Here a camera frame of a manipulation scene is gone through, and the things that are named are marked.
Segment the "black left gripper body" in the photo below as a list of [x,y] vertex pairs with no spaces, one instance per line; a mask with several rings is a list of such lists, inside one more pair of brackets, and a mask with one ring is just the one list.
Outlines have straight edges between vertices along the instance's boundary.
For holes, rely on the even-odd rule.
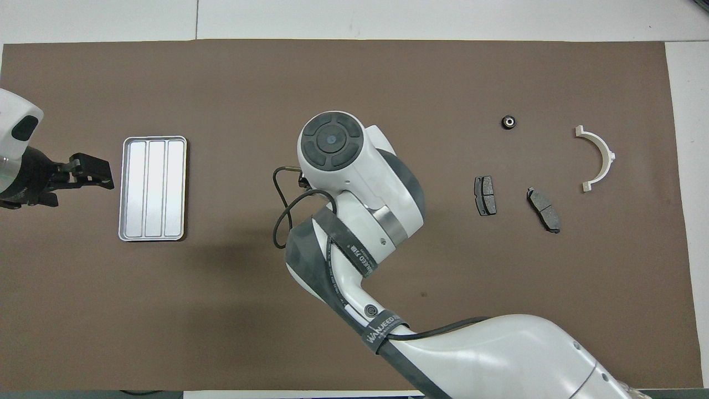
[[21,208],[36,204],[56,207],[57,190],[71,188],[69,174],[60,170],[42,151],[26,147],[11,177],[0,177],[0,208]]

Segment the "silver metal tray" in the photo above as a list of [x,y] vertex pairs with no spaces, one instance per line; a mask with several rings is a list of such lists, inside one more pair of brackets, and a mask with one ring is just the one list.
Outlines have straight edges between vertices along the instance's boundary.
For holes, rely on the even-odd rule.
[[187,218],[188,141],[133,136],[122,144],[117,236],[123,242],[179,242]]

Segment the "brown table mat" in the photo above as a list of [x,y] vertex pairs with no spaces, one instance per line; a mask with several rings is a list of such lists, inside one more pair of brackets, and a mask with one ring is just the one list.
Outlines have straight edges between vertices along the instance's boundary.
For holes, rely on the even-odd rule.
[[[43,109],[32,146],[117,182],[124,139],[188,141],[180,242],[119,240],[118,188],[0,209],[0,392],[410,389],[273,247],[271,174],[329,110],[379,126],[425,192],[423,227],[363,282],[412,329],[537,315],[631,386],[702,385],[663,43],[8,45],[0,87]],[[616,154],[587,193],[601,156],[577,125]]]

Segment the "short grey brake pad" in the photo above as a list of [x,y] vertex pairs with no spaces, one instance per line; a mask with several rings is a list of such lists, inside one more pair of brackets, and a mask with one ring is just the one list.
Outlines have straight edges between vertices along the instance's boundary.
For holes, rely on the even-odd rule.
[[476,208],[481,216],[497,213],[493,180],[491,175],[477,176],[474,181]]

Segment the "long grey brake pad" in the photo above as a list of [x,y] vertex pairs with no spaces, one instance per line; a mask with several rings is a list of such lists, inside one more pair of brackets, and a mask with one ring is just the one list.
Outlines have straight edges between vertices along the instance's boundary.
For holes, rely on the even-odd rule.
[[529,187],[527,191],[527,201],[547,232],[560,233],[561,221],[557,210],[542,192],[534,187]]

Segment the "white semicircular bracket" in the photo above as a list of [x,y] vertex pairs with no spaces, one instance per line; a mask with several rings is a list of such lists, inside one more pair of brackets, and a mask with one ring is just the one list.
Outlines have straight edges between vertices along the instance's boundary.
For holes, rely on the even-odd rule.
[[582,182],[582,192],[587,193],[592,191],[595,184],[605,179],[616,159],[616,154],[611,151],[610,147],[603,138],[587,131],[583,125],[577,125],[574,128],[574,134],[576,138],[582,138],[595,144],[601,156],[601,167],[598,174],[595,178]]

